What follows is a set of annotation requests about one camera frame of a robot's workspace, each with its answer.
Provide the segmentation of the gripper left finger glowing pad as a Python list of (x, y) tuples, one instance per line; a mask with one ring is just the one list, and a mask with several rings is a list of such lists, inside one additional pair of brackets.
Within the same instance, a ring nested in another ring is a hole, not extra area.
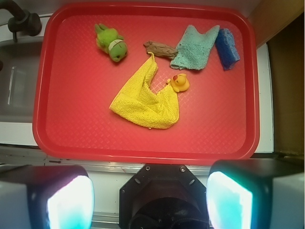
[(94, 188), (81, 166), (0, 166), (2, 229), (89, 229)]

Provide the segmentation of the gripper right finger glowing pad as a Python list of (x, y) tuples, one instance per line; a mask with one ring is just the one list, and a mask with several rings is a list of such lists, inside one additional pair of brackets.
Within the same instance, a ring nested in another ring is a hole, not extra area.
[(305, 164), (301, 159), (218, 160), (206, 183), (215, 229), (303, 229)]

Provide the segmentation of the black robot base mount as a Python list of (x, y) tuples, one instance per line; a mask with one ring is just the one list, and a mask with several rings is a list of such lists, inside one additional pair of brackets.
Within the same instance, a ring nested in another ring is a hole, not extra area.
[(184, 165), (146, 164), (120, 189), (121, 229), (208, 229), (205, 185)]

